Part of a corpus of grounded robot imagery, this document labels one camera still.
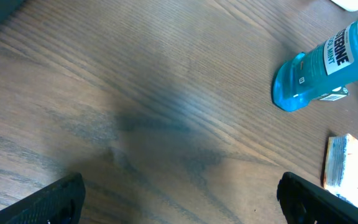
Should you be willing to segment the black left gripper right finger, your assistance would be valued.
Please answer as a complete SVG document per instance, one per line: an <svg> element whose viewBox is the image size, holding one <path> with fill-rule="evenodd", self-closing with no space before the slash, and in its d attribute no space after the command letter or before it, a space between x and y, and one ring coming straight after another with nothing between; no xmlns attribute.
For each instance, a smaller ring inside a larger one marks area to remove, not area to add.
<svg viewBox="0 0 358 224"><path fill-rule="evenodd" d="M357 207L292 172L282 175L277 200L288 223L358 223Z"/></svg>

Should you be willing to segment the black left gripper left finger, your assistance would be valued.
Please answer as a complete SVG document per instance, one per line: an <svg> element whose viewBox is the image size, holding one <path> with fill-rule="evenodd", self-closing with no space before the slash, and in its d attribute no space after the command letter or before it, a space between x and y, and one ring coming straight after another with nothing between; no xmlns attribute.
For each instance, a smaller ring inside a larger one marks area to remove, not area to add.
<svg viewBox="0 0 358 224"><path fill-rule="evenodd" d="M0 223L77 224L85 195L82 175L70 174L0 210Z"/></svg>

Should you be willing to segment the green box with round label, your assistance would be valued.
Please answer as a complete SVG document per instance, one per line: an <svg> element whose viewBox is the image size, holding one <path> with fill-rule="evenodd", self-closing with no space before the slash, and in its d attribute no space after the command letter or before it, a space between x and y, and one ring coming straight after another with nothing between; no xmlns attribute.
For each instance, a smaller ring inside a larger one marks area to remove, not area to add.
<svg viewBox="0 0 358 224"><path fill-rule="evenodd" d="M345 86L340 86L331 90L329 93L325 93L314 100L319 101L336 101L341 98L347 97L349 95L349 90Z"/></svg>

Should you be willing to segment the teal bottle with clear cap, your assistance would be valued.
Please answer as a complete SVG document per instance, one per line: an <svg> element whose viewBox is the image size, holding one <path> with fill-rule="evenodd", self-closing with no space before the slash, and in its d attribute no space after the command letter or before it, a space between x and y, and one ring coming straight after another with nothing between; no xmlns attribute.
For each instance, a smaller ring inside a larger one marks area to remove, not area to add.
<svg viewBox="0 0 358 224"><path fill-rule="evenodd" d="M358 19L313 50L284 63L274 78L273 103L296 111L340 86L358 81Z"/></svg>

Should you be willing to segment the small orange white box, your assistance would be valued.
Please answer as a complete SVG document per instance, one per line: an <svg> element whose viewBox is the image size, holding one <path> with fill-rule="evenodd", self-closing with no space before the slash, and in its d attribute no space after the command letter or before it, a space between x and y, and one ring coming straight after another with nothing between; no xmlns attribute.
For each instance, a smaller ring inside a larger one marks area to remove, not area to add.
<svg viewBox="0 0 358 224"><path fill-rule="evenodd" d="M358 208L358 140L354 136L328 139L323 187Z"/></svg>

